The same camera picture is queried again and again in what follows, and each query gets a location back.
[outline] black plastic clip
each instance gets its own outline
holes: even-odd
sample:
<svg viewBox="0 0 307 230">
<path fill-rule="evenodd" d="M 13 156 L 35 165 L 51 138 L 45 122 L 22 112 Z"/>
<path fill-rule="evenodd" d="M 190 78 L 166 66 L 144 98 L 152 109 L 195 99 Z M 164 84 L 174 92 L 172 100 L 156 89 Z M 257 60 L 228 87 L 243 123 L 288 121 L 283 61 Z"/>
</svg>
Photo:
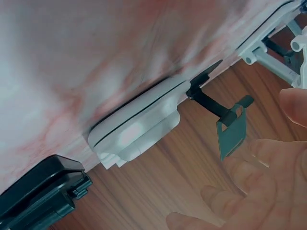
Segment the black plastic clip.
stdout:
<svg viewBox="0 0 307 230">
<path fill-rule="evenodd" d="M 200 87 L 209 79 L 209 73 L 221 62 L 222 60 L 195 77 L 191 81 L 191 88 L 186 92 L 186 95 L 220 118 L 216 122 L 216 129 L 220 157 L 223 160 L 225 157 L 231 155 L 246 138 L 245 109 L 254 102 L 254 99 L 246 95 L 231 109 L 228 109 L 201 91 Z"/>
</svg>

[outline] wooden floor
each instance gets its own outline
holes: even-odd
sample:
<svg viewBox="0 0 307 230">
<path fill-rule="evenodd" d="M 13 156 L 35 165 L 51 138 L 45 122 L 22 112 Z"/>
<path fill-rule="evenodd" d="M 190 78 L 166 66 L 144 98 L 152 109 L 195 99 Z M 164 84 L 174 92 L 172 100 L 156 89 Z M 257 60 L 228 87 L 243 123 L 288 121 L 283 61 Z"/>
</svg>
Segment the wooden floor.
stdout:
<svg viewBox="0 0 307 230">
<path fill-rule="evenodd" d="M 203 89 L 231 107 L 246 94 L 255 98 L 247 111 L 248 137 L 236 151 L 250 159 L 247 144 L 258 138 L 307 140 L 307 132 L 292 124 L 278 105 L 289 85 L 255 64 L 238 62 Z M 170 134 L 122 168 L 96 166 L 89 194 L 54 230 L 166 230 L 170 212 L 221 224 L 203 203 L 200 190 L 213 185 L 238 193 L 218 158 L 217 117 L 193 101 L 179 106 L 181 121 Z"/>
</svg>

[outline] marble-patterned board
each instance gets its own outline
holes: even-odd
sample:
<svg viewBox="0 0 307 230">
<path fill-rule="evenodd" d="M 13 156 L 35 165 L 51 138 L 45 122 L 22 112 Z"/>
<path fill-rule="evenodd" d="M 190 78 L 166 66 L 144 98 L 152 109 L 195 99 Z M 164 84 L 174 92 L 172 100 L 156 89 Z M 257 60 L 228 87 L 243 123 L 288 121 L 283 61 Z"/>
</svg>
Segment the marble-patterned board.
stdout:
<svg viewBox="0 0 307 230">
<path fill-rule="evenodd" d="M 157 79 L 192 78 L 285 0 L 0 0 L 0 194 L 52 154 L 99 163 L 84 133 Z"/>
</svg>

